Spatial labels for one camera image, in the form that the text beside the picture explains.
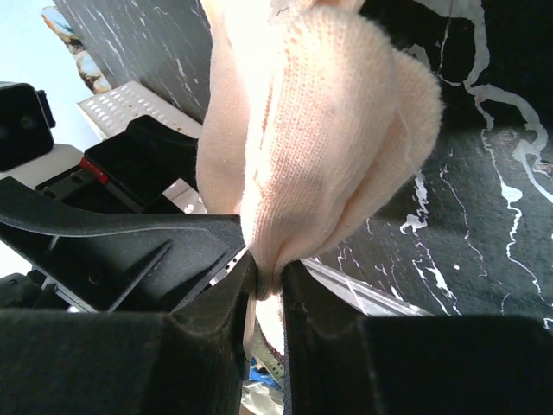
knit fabric glove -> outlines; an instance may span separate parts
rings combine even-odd
[[[210,214],[240,214],[257,297],[337,246],[420,168],[442,104],[428,69],[359,1],[204,0],[211,100],[199,141]]]

red latch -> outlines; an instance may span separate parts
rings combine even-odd
[[[110,180],[106,173],[92,164],[86,157],[83,157],[80,161],[80,167],[90,172],[102,185],[105,185]]]

white wall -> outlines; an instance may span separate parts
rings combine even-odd
[[[43,89],[57,122],[52,129],[55,142],[84,150],[99,139],[76,103],[92,93],[77,74],[66,46],[41,18],[41,10],[50,5],[54,5],[50,0],[2,0],[0,80]],[[0,242],[0,277],[29,269],[28,263]]]

white vent grille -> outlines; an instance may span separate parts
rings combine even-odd
[[[198,138],[201,133],[200,124],[134,81],[80,102],[79,109],[103,140],[125,131],[130,121],[142,115],[150,115],[192,138]],[[183,180],[178,180],[164,194],[187,214],[206,213],[198,193]]]

black plastic part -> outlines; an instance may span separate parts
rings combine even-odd
[[[42,294],[41,286],[22,274],[0,279],[0,309],[27,309]]]
[[[171,130],[150,116],[136,118],[115,137],[85,152],[109,177],[106,189],[141,213],[177,179],[197,190],[197,141]]]
[[[177,132],[149,115],[133,119],[125,132],[141,149],[198,191],[198,140]]]
[[[35,89],[29,84],[0,82],[0,172],[44,156],[53,147]]]
[[[135,206],[140,211],[152,206],[178,179],[151,154],[138,148],[126,131],[91,147],[85,151],[85,157],[131,200],[133,210],[138,210]]]
[[[0,181],[0,194],[0,239],[81,310],[119,303],[121,310],[171,311],[186,282],[194,280],[200,294],[244,247],[238,216],[96,214],[9,177]]]
[[[2,414],[238,414],[255,279],[246,256],[173,316],[0,312]]]
[[[74,208],[98,214],[133,214],[130,207],[116,196],[105,191],[91,173],[75,166],[36,187],[46,197]],[[143,211],[144,214],[184,214],[167,197],[160,195],[157,201]]]
[[[54,116],[52,115],[52,110],[50,109],[50,104],[48,103],[48,99],[46,98],[46,93],[40,90],[36,92],[36,95],[38,96],[38,99],[41,102],[42,112],[44,113],[44,118],[46,119],[48,128],[54,128],[55,119],[54,119]]]
[[[520,317],[367,317],[283,276],[294,414],[553,413],[553,337]]]
[[[69,304],[58,296],[55,284],[47,284],[33,304],[33,309],[67,310]]]

